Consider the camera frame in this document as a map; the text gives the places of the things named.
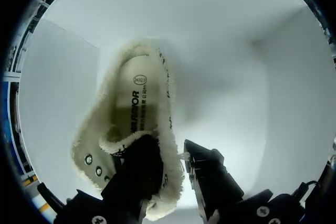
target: metal eyelet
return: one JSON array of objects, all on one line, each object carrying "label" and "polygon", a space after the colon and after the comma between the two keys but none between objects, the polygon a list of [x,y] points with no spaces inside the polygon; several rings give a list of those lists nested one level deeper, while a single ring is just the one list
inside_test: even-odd
[{"label": "metal eyelet", "polygon": [[103,170],[101,169],[101,167],[100,167],[100,166],[97,166],[97,168],[96,168],[96,175],[97,175],[98,177],[100,177],[102,173],[103,173]]},{"label": "metal eyelet", "polygon": [[87,165],[91,165],[92,164],[92,156],[91,156],[91,154],[89,154],[89,155],[87,155],[85,157],[85,164],[87,164]]}]

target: black cable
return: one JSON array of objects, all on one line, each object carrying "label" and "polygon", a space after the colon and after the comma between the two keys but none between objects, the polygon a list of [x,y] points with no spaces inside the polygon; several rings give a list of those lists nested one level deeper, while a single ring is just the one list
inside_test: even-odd
[{"label": "black cable", "polygon": [[318,182],[316,180],[312,180],[312,181],[309,181],[308,183],[306,183],[307,186],[310,186],[310,185],[313,185],[313,184],[315,184],[316,186],[318,186],[319,188],[321,188],[320,182]]}]

